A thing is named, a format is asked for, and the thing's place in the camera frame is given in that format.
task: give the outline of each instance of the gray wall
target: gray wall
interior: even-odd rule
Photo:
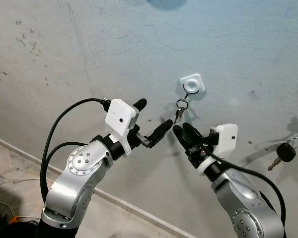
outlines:
[[[147,98],[138,124],[149,134],[174,118],[178,80],[193,73],[207,93],[192,97],[182,122],[204,134],[237,124],[229,160],[278,185],[288,237],[298,238],[298,156],[267,171],[274,145],[298,132],[298,1],[0,0],[0,138],[38,158],[58,114],[88,97]],[[96,103],[77,108],[52,146],[104,135],[104,119]],[[63,168],[73,149],[52,164]],[[269,187],[253,181],[279,212]],[[98,187],[197,237],[234,237],[172,133],[121,158]]]

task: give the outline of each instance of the metal key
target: metal key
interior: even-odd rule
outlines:
[[[181,117],[182,114],[184,113],[185,108],[184,107],[180,107],[177,109],[177,111],[175,112],[175,120],[174,120],[174,125],[176,124],[178,117]]]
[[[273,161],[272,165],[268,167],[269,171],[272,170],[273,167],[278,165],[281,161],[290,162],[296,156],[295,149],[288,143],[283,143],[280,146],[278,146],[276,153],[278,157]]]

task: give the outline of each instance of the orange object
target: orange object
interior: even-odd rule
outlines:
[[[17,216],[13,216],[13,217],[10,219],[10,221],[9,221],[9,225],[12,224],[12,223],[16,223],[16,222],[18,222],[18,221],[17,221],[17,218],[18,218]]]

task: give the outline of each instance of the white cable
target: white cable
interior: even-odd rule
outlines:
[[[22,180],[22,181],[27,181],[27,180],[40,180],[40,178],[6,178],[4,176],[2,176],[0,174],[0,178],[2,179],[6,179],[6,180]]]
[[[8,207],[8,208],[10,209],[11,214],[12,214],[13,216],[16,216],[16,217],[19,217],[19,218],[36,218],[36,219],[41,219],[40,217],[17,216],[17,215],[14,214],[14,212],[12,211],[12,208],[11,208],[8,204],[6,204],[6,203],[4,203],[4,202],[1,202],[1,201],[0,201],[0,203],[1,203],[2,205],[4,205],[4,206]]]

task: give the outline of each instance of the floor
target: floor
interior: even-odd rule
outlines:
[[[40,165],[0,145],[0,174],[5,178],[38,178]],[[58,177],[48,171],[48,178]],[[39,221],[43,201],[39,180],[7,180],[0,177],[0,201],[8,204],[14,214],[34,218],[20,221]],[[0,204],[2,214],[12,218],[10,210]],[[77,238],[176,238],[154,224],[128,212],[112,202],[94,194]]]

